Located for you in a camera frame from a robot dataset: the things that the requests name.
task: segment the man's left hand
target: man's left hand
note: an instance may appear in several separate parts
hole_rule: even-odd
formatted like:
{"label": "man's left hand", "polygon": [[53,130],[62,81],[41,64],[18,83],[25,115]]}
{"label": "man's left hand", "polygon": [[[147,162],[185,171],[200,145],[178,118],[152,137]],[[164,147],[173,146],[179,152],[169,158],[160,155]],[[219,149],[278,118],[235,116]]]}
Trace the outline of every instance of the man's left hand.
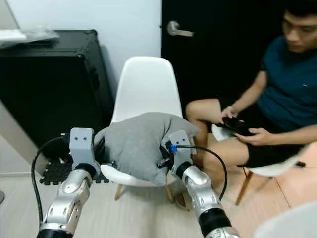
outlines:
{"label": "man's left hand", "polygon": [[254,146],[262,146],[262,145],[272,145],[274,144],[274,134],[268,132],[263,128],[249,128],[249,132],[251,132],[252,136],[242,136],[239,134],[235,134],[242,142],[249,143]]}

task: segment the black door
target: black door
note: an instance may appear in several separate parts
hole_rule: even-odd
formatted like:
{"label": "black door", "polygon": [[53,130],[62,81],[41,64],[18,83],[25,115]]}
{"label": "black door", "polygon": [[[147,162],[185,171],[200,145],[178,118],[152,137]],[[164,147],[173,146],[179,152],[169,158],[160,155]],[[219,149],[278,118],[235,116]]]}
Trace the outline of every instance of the black door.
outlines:
{"label": "black door", "polygon": [[[196,99],[237,98],[252,83],[266,47],[281,34],[276,2],[162,1],[162,57],[174,67],[183,111]],[[171,21],[189,32],[170,35]]]}

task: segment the black cable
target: black cable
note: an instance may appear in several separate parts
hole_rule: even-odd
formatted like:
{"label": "black cable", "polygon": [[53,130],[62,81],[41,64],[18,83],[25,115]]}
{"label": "black cable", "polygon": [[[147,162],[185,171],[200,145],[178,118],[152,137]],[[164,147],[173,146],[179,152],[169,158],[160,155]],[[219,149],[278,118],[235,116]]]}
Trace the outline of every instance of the black cable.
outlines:
{"label": "black cable", "polygon": [[196,145],[176,145],[176,147],[177,148],[195,148],[195,149],[199,149],[199,150],[204,150],[204,151],[207,151],[209,153],[212,153],[213,155],[215,155],[217,157],[217,159],[219,159],[219,161],[221,162],[221,164],[223,166],[223,170],[224,170],[224,185],[223,185],[223,189],[221,191],[221,194],[219,196],[219,200],[221,201],[221,199],[224,195],[224,192],[227,189],[227,183],[228,183],[228,171],[227,171],[227,167],[224,164],[224,161],[222,160],[222,158],[218,154],[216,154],[214,151],[206,149],[204,147],[196,146]]}
{"label": "black cable", "polygon": [[41,203],[41,198],[40,198],[40,194],[38,191],[38,187],[36,185],[36,181],[35,181],[35,163],[38,159],[38,156],[42,153],[42,151],[51,143],[61,140],[63,139],[63,137],[57,137],[55,139],[49,140],[48,142],[46,142],[44,145],[42,145],[39,150],[36,152],[36,155],[32,161],[32,166],[31,166],[31,178],[32,178],[32,185],[33,185],[33,189],[34,189],[34,193],[35,193],[35,197],[36,197],[36,202],[38,205],[38,210],[39,210],[39,226],[41,226],[41,223],[43,222],[43,212],[42,212],[42,203]]}

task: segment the blue connector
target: blue connector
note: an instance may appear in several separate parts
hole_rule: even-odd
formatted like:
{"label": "blue connector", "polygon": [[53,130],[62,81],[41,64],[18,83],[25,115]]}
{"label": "blue connector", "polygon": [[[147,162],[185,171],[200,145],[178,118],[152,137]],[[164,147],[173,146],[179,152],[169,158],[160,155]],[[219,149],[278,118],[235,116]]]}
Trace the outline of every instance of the blue connector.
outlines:
{"label": "blue connector", "polygon": [[176,152],[177,151],[177,145],[171,145],[170,147],[172,152]]}

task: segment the wooden floor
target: wooden floor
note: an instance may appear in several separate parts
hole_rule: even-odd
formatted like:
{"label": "wooden floor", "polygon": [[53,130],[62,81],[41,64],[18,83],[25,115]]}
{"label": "wooden floor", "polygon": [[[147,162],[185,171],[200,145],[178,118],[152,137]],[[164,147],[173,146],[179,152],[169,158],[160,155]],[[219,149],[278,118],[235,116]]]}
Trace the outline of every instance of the wooden floor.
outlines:
{"label": "wooden floor", "polygon": [[[317,200],[317,145],[301,159],[304,169],[291,169],[277,178],[254,175],[239,206],[234,205],[245,178],[242,168],[229,168],[228,189],[222,204],[242,238],[251,238],[264,221],[290,208]],[[201,238],[193,212],[170,204],[165,188],[124,187],[114,201],[116,185],[93,184],[80,218],[76,238]],[[0,238],[35,238],[38,216],[29,177],[0,178],[6,198],[0,205]],[[40,186],[44,211],[57,186]]]}

